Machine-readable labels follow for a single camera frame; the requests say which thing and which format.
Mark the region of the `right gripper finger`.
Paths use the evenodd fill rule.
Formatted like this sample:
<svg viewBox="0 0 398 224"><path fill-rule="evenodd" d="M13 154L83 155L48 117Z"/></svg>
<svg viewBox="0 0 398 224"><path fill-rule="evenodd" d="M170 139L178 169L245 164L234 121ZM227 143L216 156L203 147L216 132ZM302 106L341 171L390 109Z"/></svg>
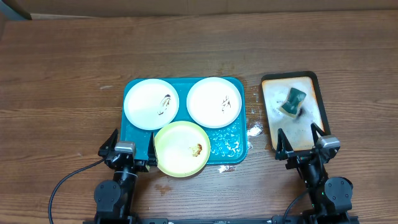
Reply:
<svg viewBox="0 0 398 224"><path fill-rule="evenodd" d="M282 128L278 129L278 135L277 135L277 147L276 147L276 154L275 158L277 160L286 160L292 156L294 153L294 150L292 146L290 145L289 140L287 139L287 136L285 135L284 131Z"/></svg>
<svg viewBox="0 0 398 224"><path fill-rule="evenodd" d="M314 143L314 147L313 148L316 148L318 139L320 137L325 136L326 133L316 123L312 123L310 125L310 127L311 127L311 132L312 132L313 143Z"/></svg>

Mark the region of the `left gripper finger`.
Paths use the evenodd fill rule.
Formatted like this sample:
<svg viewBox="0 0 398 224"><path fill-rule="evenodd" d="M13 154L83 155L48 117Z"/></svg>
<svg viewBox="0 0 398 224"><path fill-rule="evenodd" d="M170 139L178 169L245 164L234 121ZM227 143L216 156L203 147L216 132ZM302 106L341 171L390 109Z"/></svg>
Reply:
<svg viewBox="0 0 398 224"><path fill-rule="evenodd" d="M154 133L151 132L148 150L147 150L147 164L149 166L157 166L157 156L155 151Z"/></svg>
<svg viewBox="0 0 398 224"><path fill-rule="evenodd" d="M114 150L116 143L118 142L118 133L118 129L115 129L110 137L102 144L98 151L99 156L107 156Z"/></svg>

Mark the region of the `green yellow sponge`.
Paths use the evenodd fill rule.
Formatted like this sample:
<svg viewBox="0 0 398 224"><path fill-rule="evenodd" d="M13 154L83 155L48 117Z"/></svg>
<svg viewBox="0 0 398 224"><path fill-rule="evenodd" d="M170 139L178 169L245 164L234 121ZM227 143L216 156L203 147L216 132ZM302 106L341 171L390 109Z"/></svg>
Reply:
<svg viewBox="0 0 398 224"><path fill-rule="evenodd" d="M305 92L296 88L291 88L286 100L280 106L279 110L286 116L296 118L306 96L307 94Z"/></svg>

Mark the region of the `white plate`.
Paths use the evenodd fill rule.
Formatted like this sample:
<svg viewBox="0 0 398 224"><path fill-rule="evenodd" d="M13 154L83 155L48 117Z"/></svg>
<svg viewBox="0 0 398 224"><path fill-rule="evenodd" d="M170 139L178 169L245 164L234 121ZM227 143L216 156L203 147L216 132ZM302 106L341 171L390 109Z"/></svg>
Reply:
<svg viewBox="0 0 398 224"><path fill-rule="evenodd" d="M241 94L225 78L209 77L194 84L187 95L187 110L192 119L206 128L223 128L240 114Z"/></svg>
<svg viewBox="0 0 398 224"><path fill-rule="evenodd" d="M169 124L177 115L179 96L176 89L161 79L136 83L124 98L124 114L135 127L151 131Z"/></svg>

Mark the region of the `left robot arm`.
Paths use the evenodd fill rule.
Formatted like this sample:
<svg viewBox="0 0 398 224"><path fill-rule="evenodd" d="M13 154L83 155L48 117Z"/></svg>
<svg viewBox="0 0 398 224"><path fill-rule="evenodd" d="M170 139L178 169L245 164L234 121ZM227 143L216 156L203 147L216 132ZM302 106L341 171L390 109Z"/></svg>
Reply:
<svg viewBox="0 0 398 224"><path fill-rule="evenodd" d="M118 130L99 148L98 155L114 171L111 180L97 185L94 191L96 214L94 224L102 223L142 223L138 214L131 212L136 188L137 174L149 172L157 165L154 135L151 134L146 160L136 158L136 144L131 141L118 141Z"/></svg>

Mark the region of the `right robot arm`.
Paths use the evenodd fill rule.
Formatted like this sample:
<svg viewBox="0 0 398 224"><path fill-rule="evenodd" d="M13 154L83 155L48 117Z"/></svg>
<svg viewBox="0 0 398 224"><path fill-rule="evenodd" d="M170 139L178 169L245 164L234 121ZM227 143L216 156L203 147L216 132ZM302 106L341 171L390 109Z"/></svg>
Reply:
<svg viewBox="0 0 398 224"><path fill-rule="evenodd" d="M278 129L275 158L286 160L286 169L296 169L305 183L305 190L286 208L283 215L272 217L273 223L358 223L358 217L350 217L353 184L345 177L329 177L325 164L340 149L340 141L327 135L315 123L311 124L314 146L306 151L294 151L283 129ZM300 215L289 215L292 207L308 195L312 209Z"/></svg>

